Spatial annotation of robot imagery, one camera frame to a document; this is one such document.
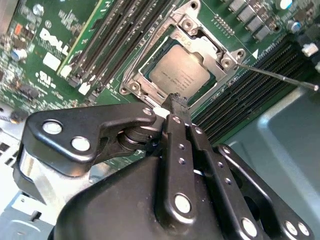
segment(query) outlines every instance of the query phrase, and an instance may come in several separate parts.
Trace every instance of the motherboard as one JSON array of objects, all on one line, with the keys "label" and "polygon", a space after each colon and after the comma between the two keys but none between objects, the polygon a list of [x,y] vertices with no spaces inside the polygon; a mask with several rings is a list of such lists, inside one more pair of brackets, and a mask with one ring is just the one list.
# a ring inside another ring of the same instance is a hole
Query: motherboard
[{"label": "motherboard", "polygon": [[[301,81],[317,74],[316,43],[292,41],[315,25],[317,0],[9,2],[0,101],[26,116],[137,101],[153,108],[179,93],[214,145],[294,88],[239,63]],[[109,163],[120,169],[142,155]]]}]

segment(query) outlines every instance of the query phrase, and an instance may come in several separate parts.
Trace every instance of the chip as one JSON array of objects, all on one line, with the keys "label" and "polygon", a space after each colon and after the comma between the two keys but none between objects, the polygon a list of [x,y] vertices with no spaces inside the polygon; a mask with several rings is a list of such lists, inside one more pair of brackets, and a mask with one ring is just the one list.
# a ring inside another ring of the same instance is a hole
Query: chip
[{"label": "chip", "polygon": [[158,88],[167,94],[180,93],[186,98],[193,96],[210,77],[210,73],[200,64],[198,58],[178,44],[174,45],[149,73],[149,79]]}]

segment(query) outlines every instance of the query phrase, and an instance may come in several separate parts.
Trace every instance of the capacitor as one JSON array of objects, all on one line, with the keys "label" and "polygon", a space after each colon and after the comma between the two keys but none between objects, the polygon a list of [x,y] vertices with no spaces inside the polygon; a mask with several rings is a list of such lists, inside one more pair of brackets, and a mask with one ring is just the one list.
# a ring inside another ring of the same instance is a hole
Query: capacitor
[{"label": "capacitor", "polygon": [[301,23],[298,22],[298,21],[293,21],[293,20],[289,20],[287,25],[286,25],[286,28],[288,29],[288,31],[290,31],[291,33],[295,34],[297,32],[300,31],[301,29]]},{"label": "capacitor", "polygon": [[25,49],[14,49],[11,52],[11,58],[16,62],[26,59],[27,56],[28,54]]},{"label": "capacitor", "polygon": [[292,0],[276,0],[276,8],[279,10],[285,10],[290,8]]},{"label": "capacitor", "polygon": [[36,4],[32,8],[32,12],[34,15],[42,17],[45,13],[44,6],[42,6],[41,4]]}]

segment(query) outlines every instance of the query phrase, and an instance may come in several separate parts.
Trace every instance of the white rivet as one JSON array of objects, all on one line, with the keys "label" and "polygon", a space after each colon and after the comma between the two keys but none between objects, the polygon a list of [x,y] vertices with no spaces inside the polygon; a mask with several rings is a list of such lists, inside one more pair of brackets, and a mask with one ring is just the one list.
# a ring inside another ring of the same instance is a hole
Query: white rivet
[{"label": "white rivet", "polygon": [[289,230],[289,232],[290,232],[292,235],[295,235],[295,236],[298,235],[297,229],[295,228],[295,226],[293,226],[293,224],[292,224],[291,222],[285,221],[285,226],[286,226],[286,228]]},{"label": "white rivet", "polygon": [[151,110],[150,110],[149,108],[144,108],[142,111],[143,111],[145,114],[147,114],[148,116],[151,116],[151,115],[152,115],[152,112],[151,112]]},{"label": "white rivet", "polygon": [[74,139],[72,139],[71,145],[72,147],[81,152],[87,151],[90,148],[89,140],[82,136],[77,136]]},{"label": "white rivet", "polygon": [[244,230],[249,234],[251,237],[256,237],[258,232],[255,225],[250,221],[248,218],[242,219],[242,226]]},{"label": "white rivet", "polygon": [[202,131],[200,128],[198,128],[197,126],[194,128],[197,134],[202,134]]},{"label": "white rivet", "polygon": [[191,210],[191,204],[189,200],[181,194],[175,196],[174,203],[176,208],[184,214],[189,213]]},{"label": "white rivet", "polygon": [[179,119],[177,116],[174,116],[172,119],[173,119],[177,124],[180,124],[180,123],[181,123],[180,119]]},{"label": "white rivet", "polygon": [[298,222],[298,227],[299,227],[300,231],[301,231],[304,235],[306,235],[306,236],[309,236],[309,235],[310,235],[307,227],[306,227],[305,225],[303,225],[301,222]]},{"label": "white rivet", "polygon": [[47,134],[56,135],[62,132],[62,126],[55,121],[47,121],[42,125],[42,129]]},{"label": "white rivet", "polygon": [[226,154],[230,153],[230,150],[228,148],[226,148],[225,146],[223,146],[222,149]]}]

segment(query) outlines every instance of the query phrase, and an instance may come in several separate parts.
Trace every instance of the metal rod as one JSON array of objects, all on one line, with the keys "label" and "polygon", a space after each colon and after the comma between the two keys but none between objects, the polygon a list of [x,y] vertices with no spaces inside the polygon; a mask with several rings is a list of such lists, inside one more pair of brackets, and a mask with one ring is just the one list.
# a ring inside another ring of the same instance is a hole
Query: metal rod
[{"label": "metal rod", "polygon": [[304,87],[304,88],[307,88],[307,89],[311,89],[311,90],[313,90],[315,92],[317,92],[319,90],[319,85],[316,85],[316,84],[312,84],[312,83],[305,82],[305,81],[298,81],[296,79],[292,79],[290,77],[286,77],[286,76],[283,76],[283,75],[278,74],[278,73],[262,70],[262,69],[259,69],[259,68],[256,68],[256,67],[252,67],[252,66],[248,66],[248,65],[244,65],[244,64],[241,64],[241,63],[238,63],[237,65],[239,67],[244,68],[244,69],[248,69],[248,70],[257,72],[259,74],[268,75],[270,77],[279,79],[279,80],[284,81],[284,82],[289,83],[289,84],[293,84],[293,85],[296,85],[296,86],[301,86],[301,87]]}]

